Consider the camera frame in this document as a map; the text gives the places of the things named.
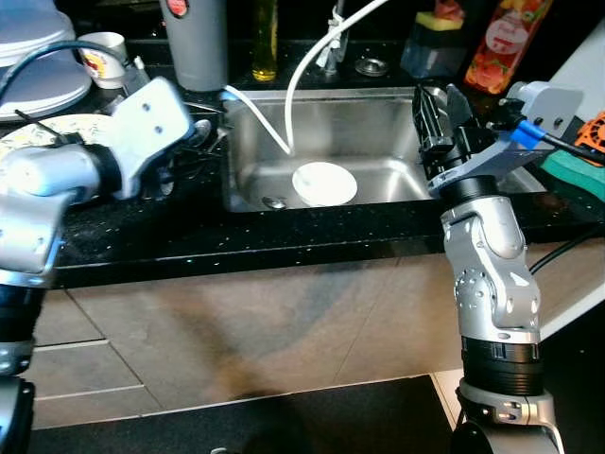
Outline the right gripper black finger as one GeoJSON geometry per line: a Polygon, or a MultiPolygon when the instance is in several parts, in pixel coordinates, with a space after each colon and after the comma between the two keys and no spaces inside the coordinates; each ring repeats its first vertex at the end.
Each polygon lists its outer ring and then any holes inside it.
{"type": "Polygon", "coordinates": [[[415,87],[412,117],[418,133],[420,155],[428,157],[444,154],[448,150],[448,130],[441,123],[438,99],[426,86],[415,87]]]}
{"type": "Polygon", "coordinates": [[[448,116],[449,124],[453,127],[466,125],[472,118],[472,107],[454,83],[444,87],[446,95],[444,111],[448,116]]]}

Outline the metal spoon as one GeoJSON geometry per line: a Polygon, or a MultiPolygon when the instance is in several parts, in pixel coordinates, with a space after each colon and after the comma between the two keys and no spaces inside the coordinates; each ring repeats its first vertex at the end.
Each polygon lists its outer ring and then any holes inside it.
{"type": "Polygon", "coordinates": [[[184,140],[184,143],[189,148],[197,148],[206,143],[209,135],[215,130],[215,125],[209,118],[199,118],[193,125],[193,134],[184,140]]]}

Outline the stainless steel sink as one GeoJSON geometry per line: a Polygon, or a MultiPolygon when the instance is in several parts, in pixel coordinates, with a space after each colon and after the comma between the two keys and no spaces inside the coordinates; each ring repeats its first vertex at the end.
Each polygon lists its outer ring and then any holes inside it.
{"type": "Polygon", "coordinates": [[[286,209],[306,204],[291,186],[291,173],[307,163],[345,167],[358,182],[358,204],[402,204],[444,211],[427,194],[418,134],[412,126],[412,90],[332,88],[294,96],[297,148],[281,151],[245,103],[225,102],[226,161],[223,200],[230,212],[272,211],[261,198],[285,198],[286,209]]]}

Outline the dark holder with yellow sponge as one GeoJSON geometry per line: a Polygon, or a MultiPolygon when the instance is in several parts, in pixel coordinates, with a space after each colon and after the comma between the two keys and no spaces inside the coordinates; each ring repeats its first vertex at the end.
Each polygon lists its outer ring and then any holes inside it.
{"type": "Polygon", "coordinates": [[[435,0],[415,14],[399,66],[413,79],[452,79],[465,57],[466,9],[461,0],[435,0]]]}

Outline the round chrome counter cap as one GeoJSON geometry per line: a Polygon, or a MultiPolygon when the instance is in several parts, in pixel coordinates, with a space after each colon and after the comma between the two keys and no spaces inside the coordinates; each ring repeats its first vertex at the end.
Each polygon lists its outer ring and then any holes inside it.
{"type": "Polygon", "coordinates": [[[354,71],[362,77],[381,78],[389,72],[390,66],[379,58],[359,58],[354,62],[354,71]]]}

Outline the red dish soap pouch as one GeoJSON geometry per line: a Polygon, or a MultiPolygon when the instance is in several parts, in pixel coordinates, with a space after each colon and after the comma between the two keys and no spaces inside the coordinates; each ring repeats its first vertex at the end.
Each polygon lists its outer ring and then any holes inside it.
{"type": "Polygon", "coordinates": [[[554,0],[498,0],[463,82],[484,94],[505,92],[553,3],[554,0]]]}

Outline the grey cylindrical jug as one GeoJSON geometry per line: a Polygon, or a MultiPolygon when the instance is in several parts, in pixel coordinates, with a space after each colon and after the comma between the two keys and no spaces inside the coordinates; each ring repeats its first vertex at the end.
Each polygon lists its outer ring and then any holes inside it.
{"type": "Polygon", "coordinates": [[[228,85],[228,0],[159,0],[179,86],[215,92],[228,85]]]}

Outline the chrome faucet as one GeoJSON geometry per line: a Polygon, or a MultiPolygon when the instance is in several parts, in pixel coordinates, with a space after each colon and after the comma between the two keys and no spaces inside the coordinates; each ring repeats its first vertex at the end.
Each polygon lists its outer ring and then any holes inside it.
{"type": "MultiPolygon", "coordinates": [[[[347,18],[345,3],[346,0],[337,0],[333,8],[330,9],[330,18],[327,21],[328,33],[344,25],[347,18]]],[[[337,81],[338,66],[344,60],[346,43],[347,33],[341,31],[335,38],[329,40],[328,44],[324,45],[320,54],[316,57],[316,65],[320,67],[324,81],[337,81]]]]}

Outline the small white round plate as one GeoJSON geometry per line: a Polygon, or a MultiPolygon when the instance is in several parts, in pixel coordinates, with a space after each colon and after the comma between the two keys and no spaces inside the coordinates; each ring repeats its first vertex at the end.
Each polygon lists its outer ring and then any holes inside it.
{"type": "Polygon", "coordinates": [[[310,207],[341,206],[358,193],[354,174],[332,163],[307,163],[291,173],[291,186],[310,207]]]}

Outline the white board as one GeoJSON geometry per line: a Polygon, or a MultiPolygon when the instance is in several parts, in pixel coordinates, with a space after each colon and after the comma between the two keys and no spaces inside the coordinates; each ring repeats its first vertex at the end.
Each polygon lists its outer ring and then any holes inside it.
{"type": "Polygon", "coordinates": [[[583,92],[576,116],[587,122],[605,107],[604,19],[594,27],[562,68],[548,80],[550,85],[578,88],[583,92]]]}

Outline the floral patterned plate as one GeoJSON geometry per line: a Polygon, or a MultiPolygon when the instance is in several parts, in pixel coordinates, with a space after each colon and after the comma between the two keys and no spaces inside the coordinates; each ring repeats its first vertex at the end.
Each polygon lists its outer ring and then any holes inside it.
{"type": "MultiPolygon", "coordinates": [[[[76,133],[83,143],[107,148],[117,143],[115,118],[99,113],[75,113],[44,118],[40,124],[63,135],[76,133]]],[[[27,124],[16,131],[0,135],[0,160],[18,148],[49,147],[55,142],[55,135],[43,127],[27,124]]]]}

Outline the white printed mug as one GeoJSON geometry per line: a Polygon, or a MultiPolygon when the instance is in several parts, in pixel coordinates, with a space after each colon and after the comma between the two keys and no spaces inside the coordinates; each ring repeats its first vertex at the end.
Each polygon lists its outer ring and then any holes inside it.
{"type": "Polygon", "coordinates": [[[108,88],[108,90],[124,87],[124,63],[127,57],[125,36],[111,31],[100,31],[100,33],[78,36],[78,39],[80,42],[104,46],[116,55],[116,57],[107,55],[107,53],[95,51],[95,49],[78,49],[82,64],[86,66],[95,86],[108,88]]]}

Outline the yellow oil bottle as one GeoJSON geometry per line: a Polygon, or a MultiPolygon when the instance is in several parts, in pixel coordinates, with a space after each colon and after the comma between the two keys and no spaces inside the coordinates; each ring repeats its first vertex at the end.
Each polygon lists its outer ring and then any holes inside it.
{"type": "Polygon", "coordinates": [[[251,77],[258,82],[277,79],[277,0],[253,0],[251,77]]]}

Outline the grey stacked lids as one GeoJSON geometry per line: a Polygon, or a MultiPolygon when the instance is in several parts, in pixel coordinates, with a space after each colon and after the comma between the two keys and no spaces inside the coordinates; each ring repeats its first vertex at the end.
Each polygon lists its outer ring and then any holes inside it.
{"type": "MultiPolygon", "coordinates": [[[[53,0],[0,0],[0,78],[27,53],[77,37],[72,21],[53,0]]],[[[0,122],[51,115],[87,95],[90,75],[73,52],[61,49],[27,65],[0,96],[0,122]]]]}

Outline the black floor mat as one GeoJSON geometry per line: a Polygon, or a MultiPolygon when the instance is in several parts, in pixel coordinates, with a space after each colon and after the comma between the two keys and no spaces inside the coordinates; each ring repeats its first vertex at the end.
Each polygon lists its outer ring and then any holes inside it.
{"type": "Polygon", "coordinates": [[[448,454],[431,377],[35,429],[27,454],[448,454]]]}

